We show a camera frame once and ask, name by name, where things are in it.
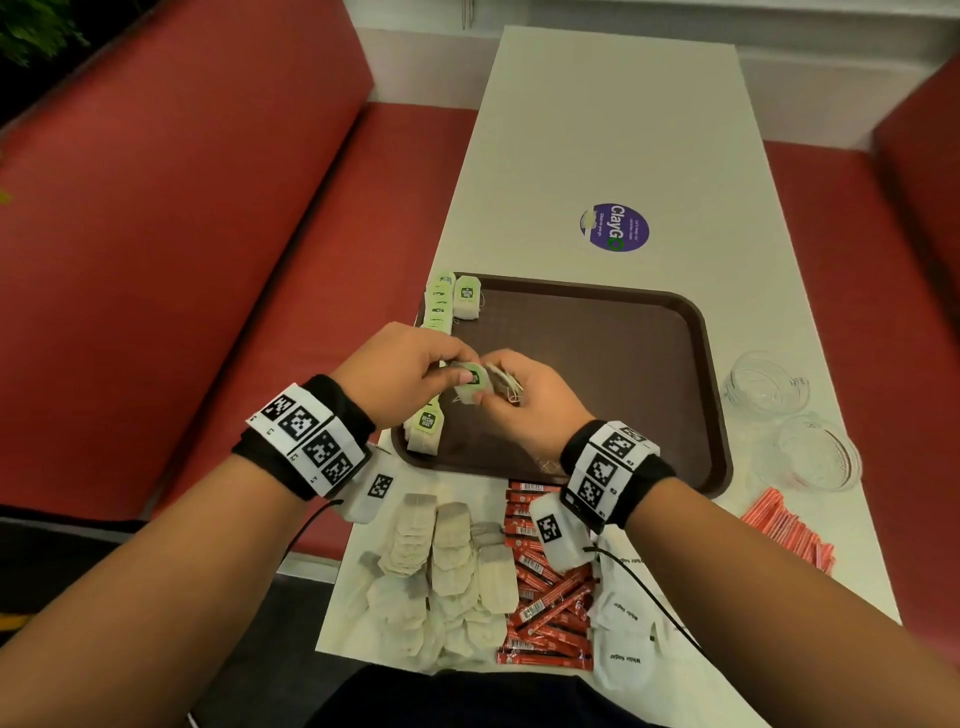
clear plastic container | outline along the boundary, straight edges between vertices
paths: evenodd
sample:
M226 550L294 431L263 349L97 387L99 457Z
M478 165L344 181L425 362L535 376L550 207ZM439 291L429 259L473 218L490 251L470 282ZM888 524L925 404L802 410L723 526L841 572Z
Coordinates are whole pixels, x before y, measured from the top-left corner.
M838 493L860 481L860 453L839 425L815 412L780 423L756 448L754 470L767 485Z
M723 399L750 419L775 420L806 407L810 384L788 372L769 352L747 352L733 363L723 384Z

black cable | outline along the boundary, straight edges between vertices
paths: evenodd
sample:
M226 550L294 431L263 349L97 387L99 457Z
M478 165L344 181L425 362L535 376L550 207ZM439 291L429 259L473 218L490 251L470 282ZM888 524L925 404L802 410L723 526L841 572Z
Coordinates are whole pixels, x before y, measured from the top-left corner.
M656 605L660 608L660 611L663 612L663 613L666 615L666 618L669 619L671 622L673 622L673 626L675 626L678 630L680 630L681 634L683 634L684 637L686 637L687 640L690 642L690 644L692 644L692 645L694 646L694 648L696 648L697 652L699 652L701 655L704 656L704 659L705 659L707 662L709 662L711 665L713 664L713 662L712 662L712 661L710 660L710 658L707 656L707 653L704 652L704 649L703 649L700 645L697 644L697 641L696 641L696 640L694 640L692 637L690 637L690 633L687 632L687 631L681 626L681 624L680 624L678 621L676 621L675 619L673 619L673 615L670 614L670 612L666 609L666 607L664 607L662 604L660 604L660 600L657 599L657 598L654 596L653 592L651 592L649 589L647 589L647 585L644 584L642 581L640 581L640 577L637 576L637 575L634 573L634 571L633 571L630 567L628 567L628 566L626 565L626 563L625 563L622 559L617 558L616 556L614 556L613 554L611 554L609 551L607 551L605 548L600 548L599 546L587 546L586 548L584 548L584 551L594 551L594 552L596 552L596 553L602 553L604 556L607 556L607 557L613 559L617 564L619 564L621 567L623 567L625 570L627 570L627 573L629 573L629 574L634 578L634 581L635 581L637 584L640 585L640 589L642 589L644 592L646 592L646 593L647 593L647 596L649 596L651 599L653 599L653 600L654 600L654 604L656 604Z
M325 511L331 505L340 505L342 502L343 501L341 499L331 500L328 503L324 503L322 506L320 506L320 508L314 511L314 514L310 518L308 518L306 520L306 523L302 526L302 528L299 531L297 531L297 535L294 536L293 541L291 541L290 544L287 545L287 550L283 552L283 559L287 557L287 554L290 553L290 549L293 548L294 544L300 540L300 536L303 535L303 531L305 531L307 528L310 527L310 523L312 523L314 519L316 519L323 511Z

tray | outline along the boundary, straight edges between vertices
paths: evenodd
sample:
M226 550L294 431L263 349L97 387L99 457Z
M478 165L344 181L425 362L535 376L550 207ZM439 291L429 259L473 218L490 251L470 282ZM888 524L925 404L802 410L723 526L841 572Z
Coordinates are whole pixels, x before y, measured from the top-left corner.
M708 497L733 475L704 318L662 291L477 276L483 308L453 335L481 356L514 349L549 364L602 420L622 420L660 446L679 477ZM422 321L423 306L417 317ZM444 432L436 456L411 452L403 427L394 448L430 470L564 484L559 463L537 462L506 440L480 407L441 395Z

person's left hand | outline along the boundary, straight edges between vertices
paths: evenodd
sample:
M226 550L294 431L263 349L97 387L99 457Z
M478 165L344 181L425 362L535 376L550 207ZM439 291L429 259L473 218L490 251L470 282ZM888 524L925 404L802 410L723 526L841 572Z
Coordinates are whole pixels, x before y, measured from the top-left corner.
M379 429L405 422L444 389L472 375L440 361L480 363L460 339L429 328L387 324L330 375Z

red bench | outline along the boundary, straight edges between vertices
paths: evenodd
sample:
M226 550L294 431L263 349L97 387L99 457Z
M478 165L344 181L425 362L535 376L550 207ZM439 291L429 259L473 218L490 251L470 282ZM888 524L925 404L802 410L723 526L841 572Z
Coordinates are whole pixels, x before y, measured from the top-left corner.
M180 0L0 139L8 513L142 518L279 388L413 319L475 112L371 87L339 0ZM877 131L954 275L957 99L955 62ZM924 242L871 157L767 152L904 623L960 664L960 348ZM324 514L299 550L348 533Z

